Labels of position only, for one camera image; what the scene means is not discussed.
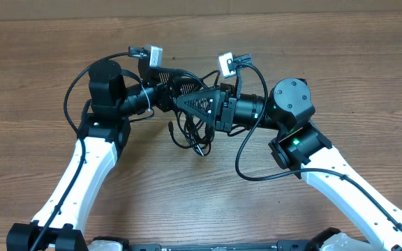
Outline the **black USB-A to C cable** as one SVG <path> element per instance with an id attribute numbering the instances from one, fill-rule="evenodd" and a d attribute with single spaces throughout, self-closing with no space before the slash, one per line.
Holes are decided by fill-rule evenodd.
<path id="1" fill-rule="evenodd" d="M 214 140 L 214 119 L 219 98 L 220 72 L 214 70 L 203 77 L 176 69 L 166 82 L 172 101 L 175 122 L 168 123 L 173 143 L 190 149 L 199 156 L 209 155 Z"/>

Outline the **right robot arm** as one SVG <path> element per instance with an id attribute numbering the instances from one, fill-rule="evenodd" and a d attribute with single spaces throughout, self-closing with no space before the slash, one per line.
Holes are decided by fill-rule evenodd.
<path id="1" fill-rule="evenodd" d="M 176 105 L 216 131 L 277 131 L 269 147 L 283 172 L 266 179 L 295 175 L 328 198 L 366 238 L 339 245 L 331 235 L 314 243 L 316 250 L 402 250 L 402 210 L 365 181 L 312 122 L 315 108 L 305 80 L 283 79 L 264 96 L 240 94 L 238 86 L 222 84 L 179 96 Z"/>

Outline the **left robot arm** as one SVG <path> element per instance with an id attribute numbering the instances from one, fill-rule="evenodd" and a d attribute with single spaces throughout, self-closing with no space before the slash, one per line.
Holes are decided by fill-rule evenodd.
<path id="1" fill-rule="evenodd" d="M 107 175 L 116 165 L 131 133 L 131 124 L 155 106 L 162 107 L 184 92 L 204 87 L 193 73 L 150 66 L 140 56 L 140 74 L 123 69 L 115 55 L 84 69 L 89 75 L 90 100 L 79 125 L 71 123 L 77 141 L 73 157 L 48 202 L 29 224 L 15 223 L 6 237 L 8 250 L 127 250 L 128 240 L 110 236 L 86 243 L 89 212 Z"/>

